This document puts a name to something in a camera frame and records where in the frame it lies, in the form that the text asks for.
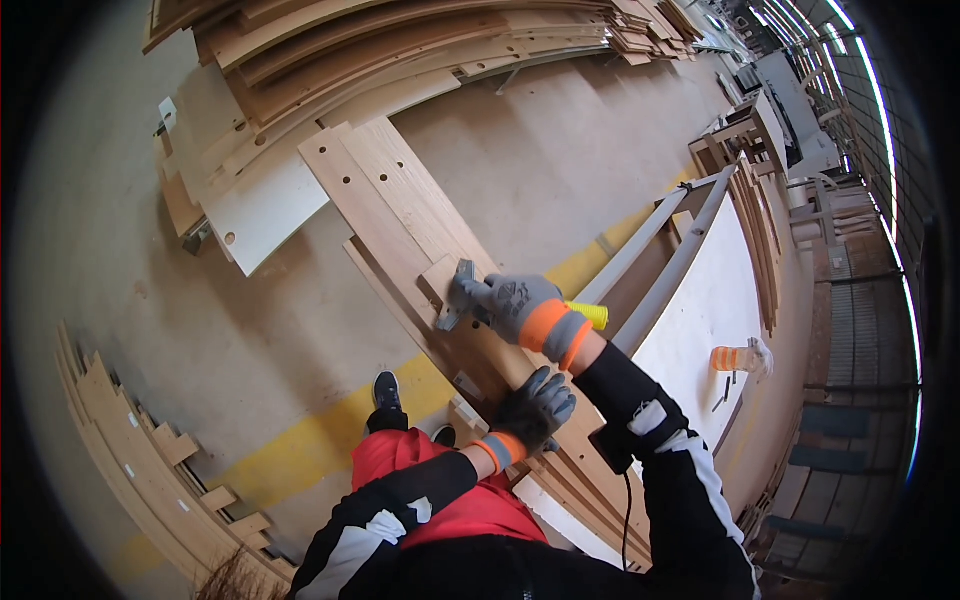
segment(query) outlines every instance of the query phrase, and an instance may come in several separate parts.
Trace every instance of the wrist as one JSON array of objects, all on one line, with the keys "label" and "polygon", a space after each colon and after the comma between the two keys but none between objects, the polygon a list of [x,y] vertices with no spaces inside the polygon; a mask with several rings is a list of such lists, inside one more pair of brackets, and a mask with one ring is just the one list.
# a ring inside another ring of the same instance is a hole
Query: wrist
[{"label": "wrist", "polygon": [[496,473],[496,463],[487,453],[487,450],[479,445],[468,445],[459,452],[466,456],[473,465],[473,470],[477,473],[477,481],[482,481]]},{"label": "wrist", "polygon": [[603,339],[596,331],[591,330],[584,336],[583,343],[570,361],[570,374],[576,377],[589,369],[600,358],[600,354],[603,354],[606,347],[607,340]]},{"label": "wrist", "polygon": [[493,463],[493,473],[499,473],[527,457],[523,442],[506,431],[492,431],[483,439],[471,442],[470,446],[477,446],[487,453]]},{"label": "wrist", "polygon": [[567,371],[580,346],[593,330],[583,314],[570,309],[561,299],[550,299],[535,308],[517,335],[517,342],[534,352],[542,352],[550,362]]}]

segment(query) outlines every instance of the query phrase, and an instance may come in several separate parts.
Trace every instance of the black sleeve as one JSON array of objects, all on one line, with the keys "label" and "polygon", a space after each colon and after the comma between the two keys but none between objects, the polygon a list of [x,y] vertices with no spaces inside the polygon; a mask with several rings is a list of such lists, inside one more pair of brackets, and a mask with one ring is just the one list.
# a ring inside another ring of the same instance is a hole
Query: black sleeve
[{"label": "black sleeve", "polygon": [[650,582],[668,595],[754,597],[754,568],[713,456],[680,406],[613,344],[573,382],[643,464]]},{"label": "black sleeve", "polygon": [[[344,497],[310,542],[287,599],[377,597],[379,586],[391,579],[406,535],[476,483],[469,458],[445,452]],[[365,572],[377,574],[365,577]]]}]

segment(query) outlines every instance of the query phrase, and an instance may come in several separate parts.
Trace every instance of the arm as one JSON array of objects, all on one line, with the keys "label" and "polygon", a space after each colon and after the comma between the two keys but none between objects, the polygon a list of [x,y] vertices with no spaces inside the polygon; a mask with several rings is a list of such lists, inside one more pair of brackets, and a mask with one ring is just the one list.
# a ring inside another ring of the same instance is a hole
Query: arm
[{"label": "arm", "polygon": [[623,352],[570,310],[542,276],[455,281],[490,314],[505,341],[542,352],[607,421],[615,445],[643,463],[654,567],[651,583],[678,597],[754,595],[753,567],[740,543],[722,482],[704,441],[680,406]]},{"label": "arm", "polygon": [[[394,471],[345,497],[314,536],[287,598],[375,597],[407,534],[494,471],[488,452],[469,446]],[[364,577],[365,570],[376,575]]]},{"label": "arm", "polygon": [[750,598],[756,590],[743,534],[721,495],[713,456],[680,406],[613,344],[590,332],[573,382],[643,464],[654,567],[664,591]]},{"label": "arm", "polygon": [[504,398],[482,440],[394,471],[345,497],[310,543],[288,600],[379,597],[378,588],[393,579],[407,534],[477,481],[539,452],[575,406],[564,376],[550,376],[543,367]]}]

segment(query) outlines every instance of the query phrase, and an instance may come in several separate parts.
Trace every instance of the white stripe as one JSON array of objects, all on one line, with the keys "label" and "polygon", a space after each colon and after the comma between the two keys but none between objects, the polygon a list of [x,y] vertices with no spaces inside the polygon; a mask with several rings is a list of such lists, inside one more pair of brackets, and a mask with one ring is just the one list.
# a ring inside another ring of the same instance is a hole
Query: white stripe
[{"label": "white stripe", "polygon": [[344,527],[326,567],[309,586],[297,592],[297,600],[332,600],[339,596],[340,590],[373,556],[382,541],[383,538],[366,529]]},{"label": "white stripe", "polygon": [[659,400],[647,404],[634,414],[634,419],[627,423],[627,429],[635,435],[643,437],[660,426],[666,420],[666,411]]},{"label": "white stripe", "polygon": [[417,523],[429,523],[430,517],[433,516],[433,505],[430,504],[430,499],[424,496],[420,500],[414,500],[407,505],[413,510],[417,511]]},{"label": "white stripe", "polygon": [[340,590],[356,575],[380,543],[394,546],[407,535],[400,519],[386,510],[380,511],[367,523],[366,529],[348,525],[340,534],[337,547],[330,553],[324,570],[310,585],[297,592],[297,600],[329,600],[340,595]]},{"label": "white stripe", "polygon": [[699,436],[690,438],[687,435],[687,431],[681,429],[677,432],[677,435],[667,440],[666,443],[656,450],[658,454],[662,454],[663,452],[684,451],[690,453],[690,458],[693,459],[693,466],[697,472],[697,479],[700,480],[700,483],[704,484],[710,506],[727,530],[727,537],[733,538],[737,543],[742,544],[743,532],[740,531],[736,523],[733,522],[733,517],[730,514],[730,505],[727,504],[726,498],[720,493],[720,490],[723,488],[723,481],[713,468],[713,455],[704,450],[704,439]]}]

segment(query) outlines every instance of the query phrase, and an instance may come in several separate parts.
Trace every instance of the glove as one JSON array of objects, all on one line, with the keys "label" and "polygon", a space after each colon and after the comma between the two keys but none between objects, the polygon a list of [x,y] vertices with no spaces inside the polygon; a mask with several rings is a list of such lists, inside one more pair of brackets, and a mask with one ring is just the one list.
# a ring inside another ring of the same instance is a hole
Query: glove
[{"label": "glove", "polygon": [[549,367],[540,367],[530,375],[519,390],[497,407],[491,433],[472,443],[487,450],[496,472],[544,450],[559,449],[550,436],[570,419],[577,397],[564,385],[562,373],[547,381],[549,375]]},{"label": "glove", "polygon": [[454,278],[491,316],[490,327],[509,344],[542,352],[561,371],[570,368],[592,329],[587,317],[570,310],[556,285],[539,275],[491,275],[483,283]]}]

